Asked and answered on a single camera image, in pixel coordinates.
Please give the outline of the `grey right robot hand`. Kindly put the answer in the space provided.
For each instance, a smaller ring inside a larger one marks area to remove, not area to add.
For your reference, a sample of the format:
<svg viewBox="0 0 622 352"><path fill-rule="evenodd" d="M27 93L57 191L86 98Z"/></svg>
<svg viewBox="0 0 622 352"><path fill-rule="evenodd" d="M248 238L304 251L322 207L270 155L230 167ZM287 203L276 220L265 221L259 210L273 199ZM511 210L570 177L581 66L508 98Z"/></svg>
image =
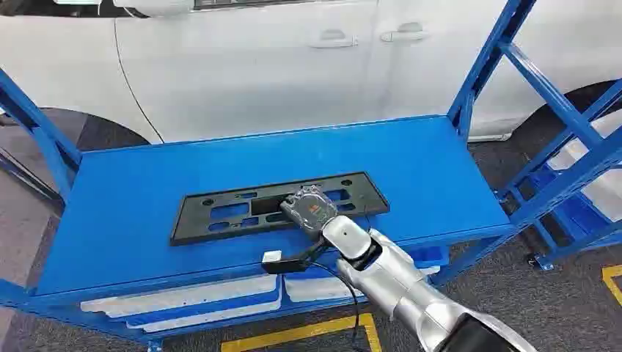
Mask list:
<svg viewBox="0 0 622 352"><path fill-rule="evenodd" d="M336 205L315 185L302 186L295 194L286 196L280 208L312 241L338 216Z"/></svg>

